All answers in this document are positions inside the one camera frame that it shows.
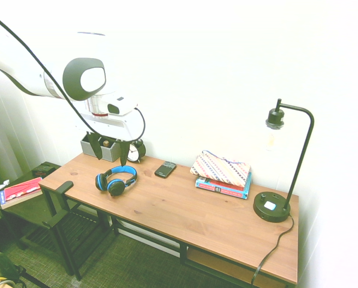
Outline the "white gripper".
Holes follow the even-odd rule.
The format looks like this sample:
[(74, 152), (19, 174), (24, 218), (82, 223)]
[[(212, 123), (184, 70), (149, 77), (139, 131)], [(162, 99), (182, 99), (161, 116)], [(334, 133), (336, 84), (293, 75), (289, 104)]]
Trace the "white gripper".
[(87, 133), (88, 141), (93, 153), (98, 160), (102, 159), (100, 135), (114, 139), (126, 140), (120, 145), (120, 163), (125, 166), (128, 159), (130, 144), (129, 140), (142, 137), (144, 133), (144, 119), (140, 111), (134, 109), (123, 116), (108, 114), (108, 116), (94, 116), (91, 113), (81, 113), (83, 120), (97, 133)]

